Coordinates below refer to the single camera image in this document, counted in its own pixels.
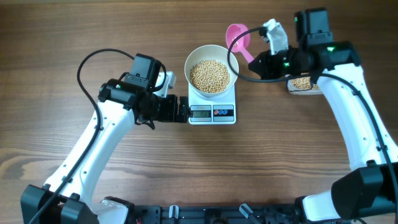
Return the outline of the pink measuring scoop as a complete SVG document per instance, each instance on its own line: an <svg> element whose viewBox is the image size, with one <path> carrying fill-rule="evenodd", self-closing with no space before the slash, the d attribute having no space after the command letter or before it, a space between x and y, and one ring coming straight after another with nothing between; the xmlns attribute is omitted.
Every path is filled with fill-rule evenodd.
<svg viewBox="0 0 398 224"><path fill-rule="evenodd" d="M231 46L232 42L242 33L248 31L248 28L244 24L231 24L225 34L225 41L228 47ZM248 52L247 48L249 47L251 41L251 36L246 34L241 37L239 40L233 44L232 52L240 52L243 57L246 59L247 63L250 63L254 60L254 57Z"/></svg>

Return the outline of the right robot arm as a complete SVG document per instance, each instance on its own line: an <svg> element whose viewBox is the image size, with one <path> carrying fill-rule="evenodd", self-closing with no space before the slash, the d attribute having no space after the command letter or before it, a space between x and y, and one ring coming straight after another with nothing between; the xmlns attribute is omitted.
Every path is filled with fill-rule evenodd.
<svg viewBox="0 0 398 224"><path fill-rule="evenodd" d="M249 69L261 82L308 75L326 98L348 151L350 173L325 192L299 199L305 222L354 220L397 212L397 144L370 97L361 60L348 41L336 42L324 8L295 14L298 45L288 44L281 24L259 28L270 48Z"/></svg>

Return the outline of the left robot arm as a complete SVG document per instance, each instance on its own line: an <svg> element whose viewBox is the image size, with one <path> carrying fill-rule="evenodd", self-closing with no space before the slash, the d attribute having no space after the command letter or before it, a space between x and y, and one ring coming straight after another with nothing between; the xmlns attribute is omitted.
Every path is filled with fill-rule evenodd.
<svg viewBox="0 0 398 224"><path fill-rule="evenodd" d="M135 223L134 204L106 197L92 205L99 177L120 140L134 126L186 123L188 98L167 93L175 77L153 57L137 54L132 70L99 90L95 112L62 165L42 187L21 196L24 223Z"/></svg>

